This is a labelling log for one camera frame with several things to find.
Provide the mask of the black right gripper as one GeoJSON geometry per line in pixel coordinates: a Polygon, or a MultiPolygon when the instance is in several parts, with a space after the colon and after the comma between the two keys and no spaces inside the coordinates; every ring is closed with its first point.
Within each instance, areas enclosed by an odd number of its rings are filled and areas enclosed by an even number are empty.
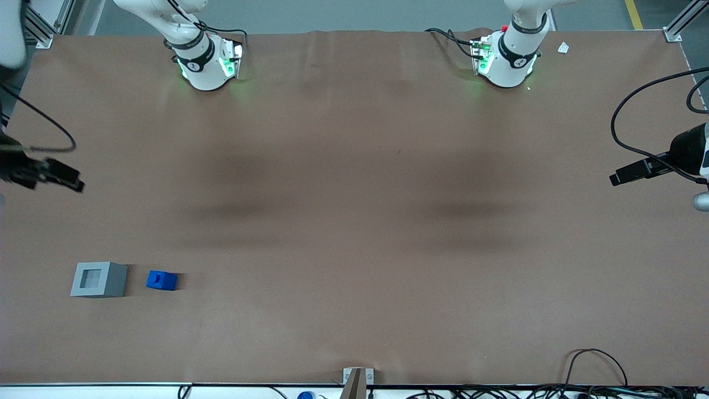
{"type": "Polygon", "coordinates": [[[1,179],[15,183],[30,190],[35,190],[39,182],[61,185],[77,193],[84,191],[85,183],[80,178],[79,170],[73,169],[53,158],[45,158],[42,162],[28,157],[19,141],[5,133],[1,134],[1,179]]]}

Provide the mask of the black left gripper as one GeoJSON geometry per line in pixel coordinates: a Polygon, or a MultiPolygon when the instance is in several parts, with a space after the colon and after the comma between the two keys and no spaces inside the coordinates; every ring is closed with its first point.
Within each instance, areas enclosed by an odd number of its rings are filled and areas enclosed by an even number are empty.
{"type": "MultiPolygon", "coordinates": [[[[703,123],[675,136],[670,144],[667,162],[689,175],[699,176],[706,154],[706,144],[706,123],[703,123]]],[[[671,167],[660,161],[665,160],[663,157],[659,157],[659,160],[646,157],[634,162],[633,166],[621,167],[615,170],[615,174],[610,175],[610,182],[613,186],[618,186],[648,178],[648,175],[664,175],[672,172],[671,167]]]]}

